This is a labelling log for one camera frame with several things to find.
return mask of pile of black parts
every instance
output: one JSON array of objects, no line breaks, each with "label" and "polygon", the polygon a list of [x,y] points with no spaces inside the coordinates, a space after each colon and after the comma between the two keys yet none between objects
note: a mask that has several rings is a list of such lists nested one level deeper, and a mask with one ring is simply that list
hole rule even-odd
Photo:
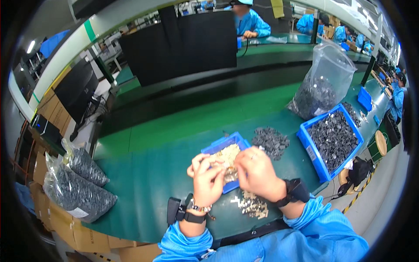
[{"label": "pile of black parts", "polygon": [[326,78],[314,77],[311,81],[307,75],[287,107],[301,118],[310,120],[331,110],[337,103],[335,88]]},{"label": "pile of black parts", "polygon": [[287,136],[272,127],[258,127],[255,133],[257,136],[253,137],[252,144],[264,147],[265,153],[275,161],[281,159],[284,150],[290,145]]},{"label": "pile of black parts", "polygon": [[87,223],[105,214],[118,198],[80,177],[62,163],[49,170],[43,188],[58,206]]},{"label": "pile of black parts", "polygon": [[357,114],[355,113],[355,109],[352,107],[352,105],[348,102],[343,102],[342,105],[345,107],[346,111],[348,111],[349,115],[351,116],[352,120],[355,122],[357,127],[360,127],[361,120],[358,119]]},{"label": "pile of black parts", "polygon": [[76,174],[99,187],[109,182],[109,178],[84,148],[72,148],[72,153],[69,154],[69,166]]},{"label": "pile of black parts", "polygon": [[307,129],[329,171],[336,170],[358,145],[344,114],[336,111]]}]

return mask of wooden stool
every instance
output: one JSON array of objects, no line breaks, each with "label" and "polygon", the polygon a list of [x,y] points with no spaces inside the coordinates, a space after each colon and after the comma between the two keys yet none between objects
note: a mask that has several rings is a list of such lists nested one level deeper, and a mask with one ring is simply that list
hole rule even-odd
[{"label": "wooden stool", "polygon": [[[343,169],[342,171],[340,171],[340,173],[338,174],[339,176],[339,184],[343,185],[348,183],[348,181],[346,180],[346,178],[349,175],[349,169]],[[346,192],[346,195],[351,195],[353,193],[355,193],[355,191],[358,191],[359,186],[354,188],[354,185],[352,185],[349,189],[348,192]]]}]

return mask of plastic bag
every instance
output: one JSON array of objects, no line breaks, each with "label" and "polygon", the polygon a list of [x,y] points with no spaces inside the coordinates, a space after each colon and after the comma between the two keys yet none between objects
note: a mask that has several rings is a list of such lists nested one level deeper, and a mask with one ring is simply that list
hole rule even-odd
[{"label": "plastic bag", "polygon": [[91,223],[105,214],[118,197],[77,175],[46,153],[48,172],[43,189],[48,198],[75,218]]},{"label": "plastic bag", "polygon": [[330,41],[316,45],[313,64],[288,109],[305,120],[328,112],[346,96],[356,70],[338,45]]},{"label": "plastic bag", "polygon": [[109,182],[109,178],[93,161],[86,149],[77,147],[65,138],[61,140],[61,145],[67,151],[63,162],[76,174],[99,187]]},{"label": "plastic bag", "polygon": [[287,37],[273,37],[270,36],[268,38],[266,38],[267,41],[272,42],[272,43],[282,43],[282,44],[286,44],[287,43]]}]

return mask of wrist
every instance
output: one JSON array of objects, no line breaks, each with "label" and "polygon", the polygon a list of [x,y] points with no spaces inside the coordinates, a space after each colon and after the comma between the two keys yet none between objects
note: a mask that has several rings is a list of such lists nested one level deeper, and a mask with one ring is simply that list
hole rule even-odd
[{"label": "wrist", "polygon": [[272,203],[275,203],[287,196],[287,184],[284,180],[276,178],[275,182],[271,183],[270,194],[266,197]]}]

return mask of blue cap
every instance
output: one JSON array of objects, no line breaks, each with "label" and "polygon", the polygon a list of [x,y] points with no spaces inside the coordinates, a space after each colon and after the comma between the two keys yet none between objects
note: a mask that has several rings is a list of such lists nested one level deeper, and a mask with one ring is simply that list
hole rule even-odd
[{"label": "blue cap", "polygon": [[244,5],[253,5],[253,0],[237,0]]}]

